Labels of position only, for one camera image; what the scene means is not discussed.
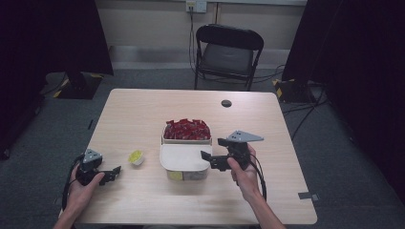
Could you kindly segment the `person's left hand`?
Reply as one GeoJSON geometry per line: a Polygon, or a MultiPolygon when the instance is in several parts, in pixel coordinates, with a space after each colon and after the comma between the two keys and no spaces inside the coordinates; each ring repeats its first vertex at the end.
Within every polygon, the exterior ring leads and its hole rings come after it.
{"type": "Polygon", "coordinates": [[[77,167],[73,169],[70,178],[70,188],[65,213],[79,215],[90,203],[93,192],[104,178],[104,174],[98,173],[89,184],[83,186],[80,182],[75,180],[76,171],[77,167]]]}

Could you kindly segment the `white container lid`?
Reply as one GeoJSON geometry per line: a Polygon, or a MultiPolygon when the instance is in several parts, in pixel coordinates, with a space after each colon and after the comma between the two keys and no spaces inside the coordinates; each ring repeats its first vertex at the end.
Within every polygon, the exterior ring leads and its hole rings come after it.
{"type": "Polygon", "coordinates": [[[209,167],[202,159],[201,151],[212,154],[210,145],[162,144],[160,146],[160,164],[168,171],[199,172],[209,167]]]}

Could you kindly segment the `clear plastic container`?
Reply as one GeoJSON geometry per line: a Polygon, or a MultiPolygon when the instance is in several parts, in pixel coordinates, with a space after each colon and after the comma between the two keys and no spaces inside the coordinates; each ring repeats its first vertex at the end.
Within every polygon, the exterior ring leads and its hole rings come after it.
{"type": "Polygon", "coordinates": [[[179,171],[182,172],[183,180],[176,181],[187,181],[187,180],[203,180],[207,178],[207,171],[179,171]]]}

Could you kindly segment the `white wall outlet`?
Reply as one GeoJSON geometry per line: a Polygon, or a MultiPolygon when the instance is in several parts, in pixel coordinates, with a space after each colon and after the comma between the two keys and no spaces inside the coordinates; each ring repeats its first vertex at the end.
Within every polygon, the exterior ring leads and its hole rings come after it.
{"type": "Polygon", "coordinates": [[[185,10],[187,12],[206,13],[207,2],[204,0],[186,0],[185,10]]]}

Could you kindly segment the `black stand base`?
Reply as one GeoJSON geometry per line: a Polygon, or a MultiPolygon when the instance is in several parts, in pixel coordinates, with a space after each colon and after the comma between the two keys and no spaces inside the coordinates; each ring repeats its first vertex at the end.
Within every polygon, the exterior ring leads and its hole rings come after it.
{"type": "Polygon", "coordinates": [[[103,76],[96,73],[67,73],[67,79],[54,94],[54,97],[60,99],[91,100],[102,79],[103,76]]]}
{"type": "Polygon", "coordinates": [[[306,83],[299,83],[294,79],[272,81],[278,99],[285,103],[314,103],[315,97],[306,83]]]}

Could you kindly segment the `black folding chair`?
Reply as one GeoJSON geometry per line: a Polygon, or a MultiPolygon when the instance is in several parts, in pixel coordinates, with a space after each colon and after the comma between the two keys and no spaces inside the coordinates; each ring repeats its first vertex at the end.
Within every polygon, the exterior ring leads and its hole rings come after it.
{"type": "Polygon", "coordinates": [[[199,74],[217,75],[244,81],[249,91],[259,58],[264,48],[264,39],[256,31],[207,24],[198,28],[197,62],[194,88],[198,86],[199,74]]]}

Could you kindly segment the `person's right hand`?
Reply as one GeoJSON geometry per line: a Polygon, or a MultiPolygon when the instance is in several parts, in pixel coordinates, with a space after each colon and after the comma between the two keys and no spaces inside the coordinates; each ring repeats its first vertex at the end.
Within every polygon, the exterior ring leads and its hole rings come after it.
{"type": "Polygon", "coordinates": [[[231,168],[232,179],[240,188],[244,200],[248,203],[257,202],[263,199],[258,186],[257,172],[252,165],[243,170],[239,163],[232,157],[227,159],[231,168]]]}

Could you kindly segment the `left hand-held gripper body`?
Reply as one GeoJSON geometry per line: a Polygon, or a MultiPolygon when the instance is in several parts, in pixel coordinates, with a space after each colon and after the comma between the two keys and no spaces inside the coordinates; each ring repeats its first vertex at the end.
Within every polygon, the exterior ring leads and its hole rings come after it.
{"type": "Polygon", "coordinates": [[[102,162],[102,154],[87,149],[80,160],[75,178],[83,186],[88,185],[98,173],[97,167],[102,162]]]}

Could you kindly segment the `pile of red packets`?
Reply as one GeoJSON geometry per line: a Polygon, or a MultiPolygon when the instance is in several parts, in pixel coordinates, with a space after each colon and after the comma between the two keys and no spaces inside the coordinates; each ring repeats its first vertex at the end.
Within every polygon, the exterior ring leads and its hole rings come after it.
{"type": "Polygon", "coordinates": [[[164,139],[180,140],[207,140],[211,138],[210,129],[203,120],[188,120],[187,118],[179,121],[167,121],[162,135],[164,139]]]}

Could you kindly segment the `grey floor tape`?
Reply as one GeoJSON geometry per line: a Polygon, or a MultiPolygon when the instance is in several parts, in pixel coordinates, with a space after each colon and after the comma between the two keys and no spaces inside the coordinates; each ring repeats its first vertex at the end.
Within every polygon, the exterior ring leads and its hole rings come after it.
{"type": "Polygon", "coordinates": [[[298,197],[299,197],[299,199],[311,199],[313,201],[317,201],[320,199],[317,194],[312,194],[310,192],[298,193],[298,197]]]}

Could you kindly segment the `beige open container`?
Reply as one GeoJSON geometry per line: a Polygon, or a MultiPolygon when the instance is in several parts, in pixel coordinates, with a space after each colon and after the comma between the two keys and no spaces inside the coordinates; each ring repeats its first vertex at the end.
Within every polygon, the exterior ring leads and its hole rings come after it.
{"type": "Polygon", "coordinates": [[[185,125],[167,124],[162,131],[163,144],[202,144],[211,145],[212,138],[208,127],[202,129],[185,125]]]}

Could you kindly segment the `black curtain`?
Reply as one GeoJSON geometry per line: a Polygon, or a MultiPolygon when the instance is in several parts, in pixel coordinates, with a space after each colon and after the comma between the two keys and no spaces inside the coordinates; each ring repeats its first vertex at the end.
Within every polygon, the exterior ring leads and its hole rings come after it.
{"type": "Polygon", "coordinates": [[[0,159],[39,109],[49,73],[114,73],[96,0],[0,0],[0,159]]]}
{"type": "Polygon", "coordinates": [[[327,85],[405,204],[405,0],[307,0],[283,78],[327,85]]]}

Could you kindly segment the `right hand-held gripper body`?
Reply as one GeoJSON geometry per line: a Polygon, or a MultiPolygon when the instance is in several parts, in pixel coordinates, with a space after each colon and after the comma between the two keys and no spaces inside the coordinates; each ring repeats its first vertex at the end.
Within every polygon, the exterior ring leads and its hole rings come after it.
{"type": "Polygon", "coordinates": [[[227,149],[227,158],[234,158],[242,169],[246,169],[251,162],[250,151],[248,150],[247,143],[263,140],[264,139],[259,135],[237,130],[227,138],[219,138],[218,144],[227,149]]]}

